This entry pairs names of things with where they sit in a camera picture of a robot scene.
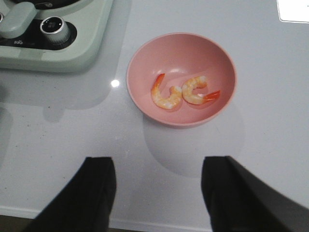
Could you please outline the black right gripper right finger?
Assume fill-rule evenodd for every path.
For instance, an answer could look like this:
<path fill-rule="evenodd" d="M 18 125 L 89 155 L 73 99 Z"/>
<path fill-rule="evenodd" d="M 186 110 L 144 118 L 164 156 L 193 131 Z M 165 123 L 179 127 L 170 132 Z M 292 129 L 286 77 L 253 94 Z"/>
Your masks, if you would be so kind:
<path fill-rule="evenodd" d="M 230 156 L 205 157 L 201 190 L 214 232 L 307 232 L 309 210 Z"/>

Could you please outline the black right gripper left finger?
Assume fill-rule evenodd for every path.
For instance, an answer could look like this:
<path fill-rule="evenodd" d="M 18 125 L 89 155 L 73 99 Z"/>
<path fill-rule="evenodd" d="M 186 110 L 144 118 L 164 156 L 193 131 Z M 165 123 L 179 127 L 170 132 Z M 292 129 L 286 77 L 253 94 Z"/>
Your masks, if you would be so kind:
<path fill-rule="evenodd" d="M 112 158 L 87 157 L 26 232 L 106 232 L 116 193 Z"/>

